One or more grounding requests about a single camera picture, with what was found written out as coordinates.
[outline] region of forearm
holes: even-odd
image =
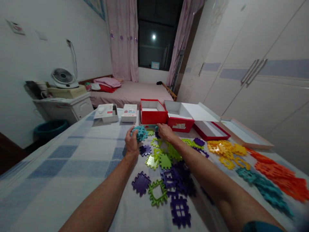
[[[214,200],[231,231],[240,231],[250,221],[263,221],[283,229],[252,196],[202,154],[176,136],[170,143]]]
[[[135,164],[136,158],[126,155],[107,179],[78,206],[60,231],[107,231]]]

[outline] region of hand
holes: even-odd
[[[163,140],[171,143],[171,141],[177,137],[168,125],[158,123],[157,126],[159,127],[159,135]]]
[[[131,155],[134,158],[137,158],[139,155],[137,138],[136,138],[138,130],[133,131],[132,136],[131,136],[131,132],[133,129],[134,129],[134,126],[132,126],[126,133],[126,138],[125,138],[126,155]]]

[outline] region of fan grille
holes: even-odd
[[[65,69],[55,69],[53,72],[54,77],[61,82],[69,83],[73,80],[73,76],[70,72]]]

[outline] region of white nightstand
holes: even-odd
[[[74,99],[45,98],[33,100],[40,110],[44,110],[51,120],[66,119],[70,125],[81,120],[93,111],[90,101],[90,93],[86,93]]]

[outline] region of teal trash can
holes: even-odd
[[[69,128],[69,126],[70,125],[67,120],[57,119],[38,125],[34,129],[33,133],[39,139],[49,141],[64,132],[66,129]]]

